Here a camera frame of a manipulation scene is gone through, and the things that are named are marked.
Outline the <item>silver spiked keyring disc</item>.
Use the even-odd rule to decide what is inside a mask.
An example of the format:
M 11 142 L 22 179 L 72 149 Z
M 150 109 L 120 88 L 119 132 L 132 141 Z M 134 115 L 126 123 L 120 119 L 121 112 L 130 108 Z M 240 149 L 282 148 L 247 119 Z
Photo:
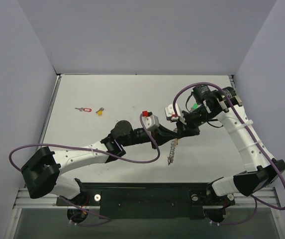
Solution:
M 175 139 L 174 139 L 171 141 L 171 144 L 170 144 L 170 151 L 167 157 L 168 165 L 171 165 L 174 161 L 176 147 L 177 145 L 175 145 Z

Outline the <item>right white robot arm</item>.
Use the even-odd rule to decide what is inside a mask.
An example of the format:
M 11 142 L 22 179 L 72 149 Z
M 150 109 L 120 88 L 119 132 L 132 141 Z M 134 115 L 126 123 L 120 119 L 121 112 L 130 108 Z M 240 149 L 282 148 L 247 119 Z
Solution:
M 199 127 L 216 118 L 235 144 L 245 167 L 242 173 L 214 181 L 205 191 L 206 200 L 216 204 L 228 194 L 251 196 L 277 179 L 285 188 L 282 176 L 285 162 L 276 160 L 261 142 L 236 91 L 232 87 L 221 89 L 212 83 L 195 83 L 188 87 L 199 107 L 191 113 L 184 113 L 186 125 Z

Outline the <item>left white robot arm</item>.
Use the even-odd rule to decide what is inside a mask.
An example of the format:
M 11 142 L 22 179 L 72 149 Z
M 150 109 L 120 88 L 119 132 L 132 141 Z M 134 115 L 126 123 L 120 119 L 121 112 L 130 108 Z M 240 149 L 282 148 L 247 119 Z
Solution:
M 151 142 L 162 145 L 178 136 L 162 125 L 150 129 L 133 129 L 130 122 L 119 121 L 110 134 L 94 144 L 79 149 L 53 150 L 46 146 L 38 149 L 22 166 L 21 173 L 32 199 L 55 194 L 69 199 L 74 205 L 85 200 L 85 192 L 79 179 L 63 177 L 68 171 L 92 164 L 105 164 L 125 154 L 124 147 Z

